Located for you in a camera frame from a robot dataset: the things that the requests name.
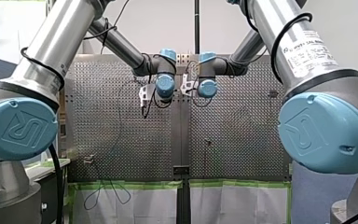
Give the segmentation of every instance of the metal bracket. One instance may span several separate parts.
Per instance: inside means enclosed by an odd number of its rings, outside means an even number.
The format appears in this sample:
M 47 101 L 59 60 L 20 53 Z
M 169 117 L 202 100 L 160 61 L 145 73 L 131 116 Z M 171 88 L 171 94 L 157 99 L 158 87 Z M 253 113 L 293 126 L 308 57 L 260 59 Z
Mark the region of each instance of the metal bracket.
M 139 90 L 139 99 L 141 100 L 141 107 L 145 106 L 147 101 L 152 100 L 153 91 L 156 88 L 156 84 L 147 84 Z
M 188 81 L 188 74 L 183 74 L 182 85 L 180 86 L 180 91 L 183 95 L 191 96 L 191 92 L 199 86 L 198 81 Z
M 173 166 L 174 175 L 188 175 L 190 174 L 189 166 Z

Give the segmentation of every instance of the white fabric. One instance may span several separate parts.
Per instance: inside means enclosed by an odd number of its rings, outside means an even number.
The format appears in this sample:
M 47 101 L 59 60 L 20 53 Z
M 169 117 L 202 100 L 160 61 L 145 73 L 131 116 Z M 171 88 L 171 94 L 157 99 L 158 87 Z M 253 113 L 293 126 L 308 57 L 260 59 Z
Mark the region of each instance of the white fabric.
M 131 199 L 121 204 L 112 189 L 101 189 L 97 205 L 90 210 L 83 206 L 85 199 L 95 190 L 80 190 L 75 195 L 74 224 L 176 224 L 177 189 L 129 189 Z M 117 189 L 122 202 L 128 193 Z M 90 208 L 95 204 L 98 193 L 86 202 Z
M 191 189 L 196 224 L 287 224 L 288 189 L 223 186 Z

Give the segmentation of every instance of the silver robot arm segment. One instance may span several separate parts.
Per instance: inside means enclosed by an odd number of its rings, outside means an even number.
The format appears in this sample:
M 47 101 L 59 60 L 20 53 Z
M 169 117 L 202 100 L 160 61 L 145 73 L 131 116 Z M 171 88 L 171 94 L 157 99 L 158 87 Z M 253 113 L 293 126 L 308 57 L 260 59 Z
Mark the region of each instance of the silver robot arm segment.
M 100 18 L 92 23 L 89 31 L 93 35 L 101 34 L 106 29 L 105 23 L 105 18 Z M 112 27 L 108 23 L 107 28 L 111 30 L 106 34 L 105 45 L 132 68 L 135 76 L 145 77 L 157 74 L 156 93 L 162 100 L 170 101 L 175 87 L 176 52 L 172 49 L 162 49 L 154 57 L 142 54 L 118 31 L 117 27 Z M 98 35 L 97 38 L 103 42 L 105 35 Z
M 54 141 L 63 77 L 107 3 L 58 1 L 26 52 L 44 66 L 23 58 L 11 77 L 0 80 L 0 161 L 32 158 Z
M 295 0 L 234 3 L 254 19 L 285 88 L 279 133 L 286 151 L 319 173 L 357 174 L 358 71 L 338 65 Z

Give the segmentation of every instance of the green tape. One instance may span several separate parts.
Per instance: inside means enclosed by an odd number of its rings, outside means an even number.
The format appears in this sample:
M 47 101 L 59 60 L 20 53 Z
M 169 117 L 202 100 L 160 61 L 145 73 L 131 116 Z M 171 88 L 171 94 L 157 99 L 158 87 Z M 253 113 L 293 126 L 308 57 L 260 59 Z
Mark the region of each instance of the green tape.
M 69 159 L 59 159 L 60 163 L 69 161 Z M 53 161 L 44 161 L 40 164 L 41 167 L 54 167 Z
M 68 210 L 69 210 L 69 224 L 74 223 L 74 205 L 75 205 L 75 194 L 76 186 L 69 184 L 68 185 Z
M 93 189 L 180 189 L 182 181 L 161 181 L 161 182 L 126 182 L 126 181 L 106 181 L 92 183 L 72 183 L 76 190 Z
M 268 182 L 268 181 L 231 180 L 231 179 L 190 180 L 191 188 L 216 188 L 216 187 L 223 187 L 223 186 L 287 189 L 291 186 L 291 184 L 290 182 Z
M 292 185 L 289 184 L 287 189 L 287 210 L 286 210 L 286 223 L 291 224 L 292 222 Z

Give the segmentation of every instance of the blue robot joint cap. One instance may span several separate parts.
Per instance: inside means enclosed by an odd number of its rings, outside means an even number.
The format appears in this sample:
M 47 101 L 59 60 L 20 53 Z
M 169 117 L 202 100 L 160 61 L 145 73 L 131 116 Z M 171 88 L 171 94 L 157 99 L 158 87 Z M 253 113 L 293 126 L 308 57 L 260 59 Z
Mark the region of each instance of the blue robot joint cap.
M 159 55 L 176 61 L 176 52 L 173 49 L 162 49 L 159 51 Z

